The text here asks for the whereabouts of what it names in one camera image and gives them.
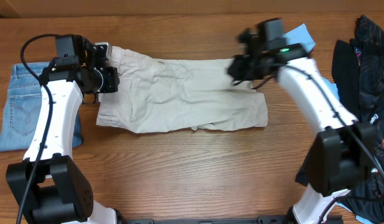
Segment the beige cotton shorts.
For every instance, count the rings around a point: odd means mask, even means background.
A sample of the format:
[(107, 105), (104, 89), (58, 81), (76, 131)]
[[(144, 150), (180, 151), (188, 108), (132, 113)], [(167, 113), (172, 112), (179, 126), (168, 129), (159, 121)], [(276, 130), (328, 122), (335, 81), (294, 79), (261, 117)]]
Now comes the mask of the beige cotton shorts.
[(134, 133), (191, 128), (235, 131), (268, 124), (265, 96), (233, 85), (231, 59), (164, 60), (114, 46), (118, 91), (100, 95), (96, 124)]

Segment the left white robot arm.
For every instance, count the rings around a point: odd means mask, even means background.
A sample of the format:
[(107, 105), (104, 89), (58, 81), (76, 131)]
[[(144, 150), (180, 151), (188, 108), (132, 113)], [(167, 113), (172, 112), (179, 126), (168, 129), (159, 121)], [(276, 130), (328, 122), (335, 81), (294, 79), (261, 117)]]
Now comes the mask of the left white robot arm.
[(98, 203), (73, 161), (72, 141), (83, 97), (118, 90), (117, 69), (108, 66), (109, 43), (80, 35), (56, 35), (56, 56), (36, 77), (42, 103), (33, 140), (22, 162), (10, 164), (6, 181), (28, 223), (123, 223), (121, 213)]

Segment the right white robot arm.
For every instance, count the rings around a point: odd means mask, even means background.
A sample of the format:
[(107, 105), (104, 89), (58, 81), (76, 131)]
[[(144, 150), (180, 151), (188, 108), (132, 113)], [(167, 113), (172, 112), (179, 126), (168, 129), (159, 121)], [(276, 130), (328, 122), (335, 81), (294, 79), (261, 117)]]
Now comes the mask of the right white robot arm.
[(370, 177), (374, 130), (360, 123), (323, 82), (316, 61), (300, 44), (289, 44), (280, 18), (260, 22), (256, 32), (244, 30), (228, 74), (236, 85), (274, 78), (295, 101), (314, 133), (301, 167), (307, 184), (301, 199), (285, 215), (263, 215), (258, 223), (342, 223), (329, 217), (336, 201)]

